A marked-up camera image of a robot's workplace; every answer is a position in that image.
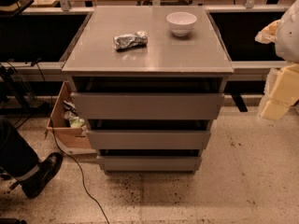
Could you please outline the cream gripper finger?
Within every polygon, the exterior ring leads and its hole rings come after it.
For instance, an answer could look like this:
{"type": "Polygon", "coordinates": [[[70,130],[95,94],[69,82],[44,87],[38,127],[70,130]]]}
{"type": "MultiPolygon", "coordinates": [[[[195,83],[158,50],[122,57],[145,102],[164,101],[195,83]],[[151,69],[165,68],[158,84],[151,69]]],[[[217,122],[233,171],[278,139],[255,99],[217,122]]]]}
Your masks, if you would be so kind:
{"type": "Polygon", "coordinates": [[[299,64],[289,63],[281,69],[271,68],[267,76],[260,116],[268,120],[281,119],[299,100],[299,64]]]}
{"type": "Polygon", "coordinates": [[[262,44],[275,43],[279,20],[273,21],[265,26],[256,36],[255,41],[262,44]]]}

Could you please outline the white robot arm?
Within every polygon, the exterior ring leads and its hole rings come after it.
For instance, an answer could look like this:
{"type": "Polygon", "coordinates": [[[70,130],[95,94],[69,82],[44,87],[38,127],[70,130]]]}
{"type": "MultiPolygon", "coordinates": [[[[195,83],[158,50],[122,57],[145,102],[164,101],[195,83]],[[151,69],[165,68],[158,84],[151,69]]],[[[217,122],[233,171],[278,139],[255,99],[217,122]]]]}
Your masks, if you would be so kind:
{"type": "Polygon", "coordinates": [[[267,76],[259,115],[268,120],[281,119],[299,101],[299,14],[290,8],[280,20],[265,26],[255,40],[275,44],[276,55],[286,61],[280,69],[271,68],[267,76]]]}

